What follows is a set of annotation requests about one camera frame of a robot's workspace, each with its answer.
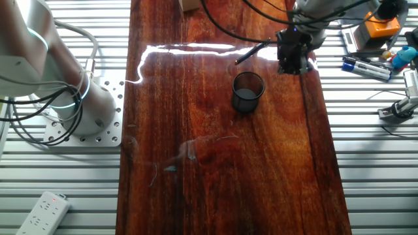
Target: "cardboard box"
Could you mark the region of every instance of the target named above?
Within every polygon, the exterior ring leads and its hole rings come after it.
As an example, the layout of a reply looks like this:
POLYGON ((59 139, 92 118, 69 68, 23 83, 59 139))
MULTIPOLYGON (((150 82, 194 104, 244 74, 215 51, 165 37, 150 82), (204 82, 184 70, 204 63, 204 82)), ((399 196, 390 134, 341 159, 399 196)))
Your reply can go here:
POLYGON ((201 2, 199 0, 179 0, 179 2, 184 12, 201 7, 201 2))

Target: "wood grain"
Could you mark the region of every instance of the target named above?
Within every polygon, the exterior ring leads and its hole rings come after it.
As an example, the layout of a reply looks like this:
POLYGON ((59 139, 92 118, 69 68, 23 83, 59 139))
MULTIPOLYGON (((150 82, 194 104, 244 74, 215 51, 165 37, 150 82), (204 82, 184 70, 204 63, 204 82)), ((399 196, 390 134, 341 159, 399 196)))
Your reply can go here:
MULTIPOLYGON (((285 28, 238 0, 206 2, 245 37, 285 28)), ((254 44, 178 1, 132 0, 129 34, 116 234, 351 234, 317 72, 279 75, 274 45, 235 66, 254 44), (243 71, 266 84, 247 115, 231 106, 243 71)))

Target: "metal mounting plate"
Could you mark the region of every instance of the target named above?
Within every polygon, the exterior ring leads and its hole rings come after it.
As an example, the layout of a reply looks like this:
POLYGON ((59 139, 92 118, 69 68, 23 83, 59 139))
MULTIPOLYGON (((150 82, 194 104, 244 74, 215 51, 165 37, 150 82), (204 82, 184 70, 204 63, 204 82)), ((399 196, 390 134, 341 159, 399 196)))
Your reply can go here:
MULTIPOLYGON (((116 114, 112 123, 102 132, 91 136, 70 136, 68 141, 64 141, 53 148, 62 147, 116 147, 121 143, 122 137, 122 121, 123 121, 123 101, 125 95, 125 78, 96 77, 93 81, 109 90, 116 102, 116 114)), ((44 141, 48 141, 51 137, 58 138, 66 130, 59 123, 48 120, 44 135, 44 141)))

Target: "power strip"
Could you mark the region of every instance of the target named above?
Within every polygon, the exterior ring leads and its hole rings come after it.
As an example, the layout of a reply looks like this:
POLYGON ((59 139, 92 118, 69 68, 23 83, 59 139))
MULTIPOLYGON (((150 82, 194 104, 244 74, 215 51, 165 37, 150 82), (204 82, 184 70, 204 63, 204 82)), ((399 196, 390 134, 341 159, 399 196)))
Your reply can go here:
POLYGON ((16 235, 52 235, 69 207, 65 196, 43 193, 16 235))

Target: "black mesh cup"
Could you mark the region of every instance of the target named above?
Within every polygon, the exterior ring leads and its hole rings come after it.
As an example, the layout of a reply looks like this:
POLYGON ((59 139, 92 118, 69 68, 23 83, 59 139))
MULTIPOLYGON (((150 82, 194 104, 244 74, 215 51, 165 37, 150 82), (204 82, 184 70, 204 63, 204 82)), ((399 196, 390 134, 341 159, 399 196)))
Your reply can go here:
POLYGON ((243 114, 253 112, 263 95, 265 84, 263 79, 254 72, 241 72, 233 81, 232 106, 243 114))

